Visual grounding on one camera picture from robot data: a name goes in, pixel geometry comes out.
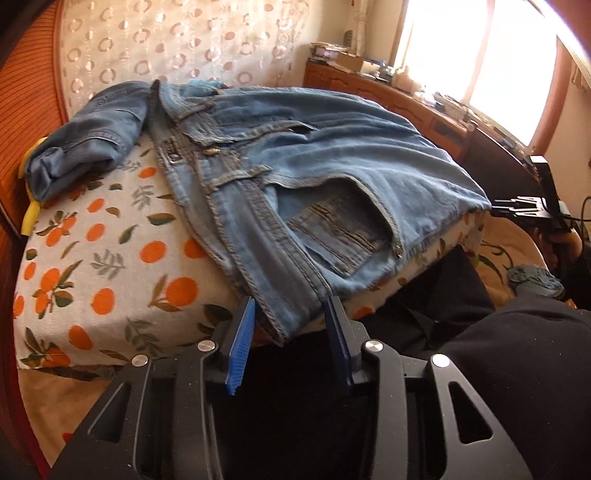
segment curtain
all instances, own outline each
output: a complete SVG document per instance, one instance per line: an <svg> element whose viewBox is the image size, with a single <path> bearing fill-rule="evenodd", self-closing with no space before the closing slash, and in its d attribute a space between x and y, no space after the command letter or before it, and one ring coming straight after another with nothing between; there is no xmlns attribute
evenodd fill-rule
<svg viewBox="0 0 591 480"><path fill-rule="evenodd" d="M61 84L69 116L126 80L289 83L307 0L64 0Z"/></svg>

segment orange polka dot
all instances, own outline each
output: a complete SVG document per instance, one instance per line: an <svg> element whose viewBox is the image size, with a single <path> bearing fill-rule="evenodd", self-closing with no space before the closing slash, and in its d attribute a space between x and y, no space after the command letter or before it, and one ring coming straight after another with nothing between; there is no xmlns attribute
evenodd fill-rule
<svg viewBox="0 0 591 480"><path fill-rule="evenodd" d="M47 308L48 303L49 303L49 296L47 295L47 293L45 293L45 292L41 293L35 301L35 312L36 313L44 312L45 309Z"/></svg>
<svg viewBox="0 0 591 480"><path fill-rule="evenodd" d="M42 278L40 288L42 291L50 291L57 287L57 282L60 281L60 271L57 268L50 268L47 270Z"/></svg>
<svg viewBox="0 0 591 480"><path fill-rule="evenodd" d="M55 348L48 348L47 353L51 357L51 360L46 360L46 362L51 364L53 367L69 367L70 366L70 357L67 356L64 352L61 351L58 347Z"/></svg>
<svg viewBox="0 0 591 480"><path fill-rule="evenodd" d="M359 320L367 315L371 315L373 312L374 312L374 309L372 307L368 307L368 306L361 307L361 308L357 309L357 312L355 312L355 315L353 315L353 320Z"/></svg>
<svg viewBox="0 0 591 480"><path fill-rule="evenodd" d="M80 350L92 350L92 340L86 331L79 325L74 325L68 330L68 340Z"/></svg>
<svg viewBox="0 0 591 480"><path fill-rule="evenodd" d="M139 172L138 177L141 179L148 179L156 175L156 169L154 167L147 167Z"/></svg>
<svg viewBox="0 0 591 480"><path fill-rule="evenodd" d="M70 228L72 228L76 224L76 222L77 222L77 219L76 219L75 216L69 217L68 219L66 219L64 221L63 229L64 230L69 230Z"/></svg>
<svg viewBox="0 0 591 480"><path fill-rule="evenodd" d="M189 258L203 258L206 255L201 245L194 238L190 238L185 242L183 251Z"/></svg>
<svg viewBox="0 0 591 480"><path fill-rule="evenodd" d="M61 235L62 235L63 231L61 228L54 228L49 235L47 235L46 240L45 240L45 244L48 247L53 247L56 243L58 243L60 241Z"/></svg>
<svg viewBox="0 0 591 480"><path fill-rule="evenodd" d="M198 292L192 278L176 278L166 287L166 299L175 307L186 307L197 298Z"/></svg>
<svg viewBox="0 0 591 480"><path fill-rule="evenodd" d="M90 306L98 315L107 315L115 306L115 293L110 288L99 290Z"/></svg>
<svg viewBox="0 0 591 480"><path fill-rule="evenodd" d="M86 239L89 242L96 242L105 233L105 226L102 223L96 223L88 229Z"/></svg>
<svg viewBox="0 0 591 480"><path fill-rule="evenodd" d="M14 318L18 317L24 309L25 299L22 295L19 295L17 298L14 299L14 304L12 305L12 314L14 315Z"/></svg>
<svg viewBox="0 0 591 480"><path fill-rule="evenodd" d="M25 268L25 271L22 274L22 277L25 280L31 280L33 275L35 274L35 269L37 268L37 264L35 262L31 262Z"/></svg>
<svg viewBox="0 0 591 480"><path fill-rule="evenodd" d="M166 244L155 240L146 244L139 252L139 257L146 263L154 263L166 254Z"/></svg>
<svg viewBox="0 0 591 480"><path fill-rule="evenodd" d="M104 199L96 199L94 202L92 202L88 206L88 208L86 210L88 210L90 213L95 213L95 212L98 212L101 208L103 208L104 204L105 204Z"/></svg>

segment wooden headboard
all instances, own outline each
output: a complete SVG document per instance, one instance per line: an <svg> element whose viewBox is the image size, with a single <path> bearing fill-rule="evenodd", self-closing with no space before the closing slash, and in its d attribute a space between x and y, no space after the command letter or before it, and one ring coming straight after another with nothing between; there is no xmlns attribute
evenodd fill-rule
<svg viewBox="0 0 591 480"><path fill-rule="evenodd" d="M19 421L24 409L12 340L14 288L25 245L20 226L29 203L17 171L30 146L66 120L54 75L59 3L52 1L11 2L9 10L20 10L0 21L10 21L0 30L0 428L29 464L32 433Z"/></svg>

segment yellow cloth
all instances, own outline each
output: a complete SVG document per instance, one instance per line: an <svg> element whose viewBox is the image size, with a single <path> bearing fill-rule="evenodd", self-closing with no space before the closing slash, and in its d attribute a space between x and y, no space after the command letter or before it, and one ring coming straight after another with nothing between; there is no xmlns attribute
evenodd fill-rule
<svg viewBox="0 0 591 480"><path fill-rule="evenodd" d="M27 161L29 157L33 153L33 151L45 141L47 137L43 137L42 139L38 140L27 152L22 156L21 165L18 167L18 178L24 178L25 176L25 167L27 166ZM39 212L41 211L41 204L33 198L31 194L31 190L29 190L29 185L25 183L25 187L27 188L27 195L29 197L29 208L25 213L25 216L22 219L22 227L21 227L21 235L31 236L33 232L33 227L35 226L35 222L37 221L37 217L39 216Z"/></svg>

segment black clamp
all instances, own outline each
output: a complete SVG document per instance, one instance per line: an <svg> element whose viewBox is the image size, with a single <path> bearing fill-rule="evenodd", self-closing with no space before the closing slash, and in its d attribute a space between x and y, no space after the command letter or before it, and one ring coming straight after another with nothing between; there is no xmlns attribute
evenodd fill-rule
<svg viewBox="0 0 591 480"><path fill-rule="evenodd" d="M245 297L211 339L156 361L136 355L75 431L50 479L222 480L212 401L242 379L233 369L243 363L233 357L241 335L250 348L244 326L254 315L255 301Z"/></svg>
<svg viewBox="0 0 591 480"><path fill-rule="evenodd" d="M412 455L407 405L408 398L424 392L436 395L439 403L445 451L442 480L532 479L506 431L448 357L437 354L429 361L410 358L370 339L361 322L347 318L338 297L327 299L324 315L340 383L352 395L365 395L368 390L375 393L374 447L366 458L364 478L426 478L424 458L419 456L412 466L409 461ZM463 391L488 426L486 439L471 443L460 440L451 385Z"/></svg>

